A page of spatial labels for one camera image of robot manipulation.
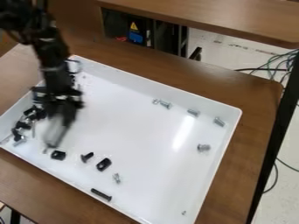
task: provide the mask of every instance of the white tray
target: white tray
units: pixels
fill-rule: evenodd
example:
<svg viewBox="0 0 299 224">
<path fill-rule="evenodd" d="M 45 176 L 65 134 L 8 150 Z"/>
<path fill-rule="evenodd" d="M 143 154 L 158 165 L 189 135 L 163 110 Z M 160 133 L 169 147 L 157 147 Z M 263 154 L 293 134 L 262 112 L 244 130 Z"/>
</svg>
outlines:
<svg viewBox="0 0 299 224">
<path fill-rule="evenodd" d="M 66 159 L 52 160 L 50 152 L 42 153 L 48 121 L 37 124 L 34 139 L 25 132 L 27 143 L 14 148 L 10 140 L 1 147 L 141 223 L 193 223 L 241 110 L 89 59 L 72 59 L 83 64 L 77 82 L 86 106 L 59 147 Z M 155 105 L 154 99 L 173 107 Z M 0 116 L 0 139 L 30 107 L 28 93 Z M 200 116 L 187 109 L 199 110 Z M 216 116 L 225 127 L 213 122 Z M 198 144 L 210 144 L 211 149 L 199 152 Z M 95 156 L 83 164 L 80 155 L 91 151 Z M 103 158 L 112 165 L 100 172 L 95 166 Z M 119 185 L 115 173 L 121 176 Z M 112 200 L 92 194 L 91 188 Z"/>
</svg>

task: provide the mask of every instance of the small black object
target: small black object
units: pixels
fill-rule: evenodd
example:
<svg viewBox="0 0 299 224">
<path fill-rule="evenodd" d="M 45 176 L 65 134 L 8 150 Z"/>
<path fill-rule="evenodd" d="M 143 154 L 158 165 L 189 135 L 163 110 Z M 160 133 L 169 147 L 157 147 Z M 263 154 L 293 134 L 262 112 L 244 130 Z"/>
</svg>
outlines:
<svg viewBox="0 0 299 224">
<path fill-rule="evenodd" d="M 52 159 L 57 159 L 57 160 L 64 160 L 66 158 L 66 153 L 64 151 L 60 151 L 60 150 L 55 150 L 52 154 L 51 154 L 51 158 Z"/>
<path fill-rule="evenodd" d="M 85 164 L 87 162 L 87 160 L 91 157 L 94 156 L 94 153 L 93 152 L 89 152 L 88 154 L 86 154 L 85 156 L 84 155 L 81 155 L 81 160 L 82 162 Z"/>
<path fill-rule="evenodd" d="M 17 122 L 16 129 L 30 130 L 31 126 L 29 124 L 25 123 L 25 122 Z"/>
<path fill-rule="evenodd" d="M 105 171 L 110 165 L 112 164 L 111 160 L 105 157 L 103 160 L 101 160 L 97 165 L 96 168 L 103 172 Z"/>
<path fill-rule="evenodd" d="M 94 188 L 91 189 L 91 192 L 102 197 L 103 199 L 105 199 L 107 201 L 110 201 L 112 199 L 112 196 L 107 196 L 105 193 L 99 192 L 98 190 L 96 190 Z"/>
<path fill-rule="evenodd" d="M 23 114 L 24 114 L 25 116 L 28 116 L 29 114 L 33 113 L 33 112 L 36 111 L 36 110 L 37 110 L 37 107 L 36 107 L 35 105 L 33 105 L 32 108 L 29 108 L 29 109 L 27 109 L 26 111 L 24 111 Z"/>
<path fill-rule="evenodd" d="M 15 142 L 18 142 L 18 141 L 20 141 L 21 139 L 22 139 L 22 135 L 20 134 L 20 133 L 18 133 L 18 131 L 17 131 L 17 129 L 12 129 L 11 130 L 11 133 L 13 134 L 13 136 L 14 136 L 14 141 Z"/>
</svg>

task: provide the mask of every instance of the blue label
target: blue label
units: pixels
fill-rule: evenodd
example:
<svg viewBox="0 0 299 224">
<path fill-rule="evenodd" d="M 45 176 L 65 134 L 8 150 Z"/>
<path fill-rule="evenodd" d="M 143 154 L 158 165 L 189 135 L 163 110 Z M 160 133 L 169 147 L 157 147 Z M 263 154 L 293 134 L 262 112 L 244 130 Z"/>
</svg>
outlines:
<svg viewBox="0 0 299 224">
<path fill-rule="evenodd" d="M 139 44 L 141 44 L 143 42 L 143 36 L 141 36 L 137 33 L 134 33 L 132 31 L 129 33 L 129 39 L 133 40 L 134 42 L 139 43 Z"/>
</svg>

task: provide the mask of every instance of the black robotic arm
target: black robotic arm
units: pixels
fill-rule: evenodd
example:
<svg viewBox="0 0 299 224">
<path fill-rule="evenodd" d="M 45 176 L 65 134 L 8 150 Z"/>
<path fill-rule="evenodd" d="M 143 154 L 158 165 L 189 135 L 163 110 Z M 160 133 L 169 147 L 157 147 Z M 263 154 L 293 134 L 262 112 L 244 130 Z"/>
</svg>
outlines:
<svg viewBox="0 0 299 224">
<path fill-rule="evenodd" d="M 62 128 L 55 130 L 55 139 L 47 143 L 56 148 L 83 103 L 68 66 L 68 47 L 47 12 L 47 1 L 0 0 L 0 29 L 18 43 L 31 45 L 40 61 L 45 86 L 32 88 L 33 100 L 43 106 L 50 119 L 61 120 Z"/>
</svg>

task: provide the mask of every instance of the gray floor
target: gray floor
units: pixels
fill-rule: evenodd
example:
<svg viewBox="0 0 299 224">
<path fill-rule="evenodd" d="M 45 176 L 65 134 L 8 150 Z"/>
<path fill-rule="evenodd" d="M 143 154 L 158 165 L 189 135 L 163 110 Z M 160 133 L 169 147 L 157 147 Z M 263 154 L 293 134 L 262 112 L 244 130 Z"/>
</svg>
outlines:
<svg viewBox="0 0 299 224">
<path fill-rule="evenodd" d="M 272 53 L 286 53 L 289 50 L 270 45 L 263 45 L 239 38 L 231 38 L 207 31 L 191 29 L 189 53 L 196 46 L 203 48 L 202 60 L 206 63 L 230 69 L 258 67 L 267 62 Z M 267 78 L 266 72 L 254 75 Z M 299 168 L 299 150 L 297 140 L 299 134 L 299 110 L 295 112 L 288 134 L 281 148 L 279 158 L 288 164 Z M 297 224 L 299 223 L 299 173 L 277 162 L 279 178 L 276 187 L 264 194 L 259 205 L 254 224 Z M 268 184 L 271 185 L 274 174 L 271 174 Z M 5 208 L 0 216 L 5 223 L 10 221 L 10 210 Z M 31 223 L 25 218 L 22 224 Z"/>
</svg>

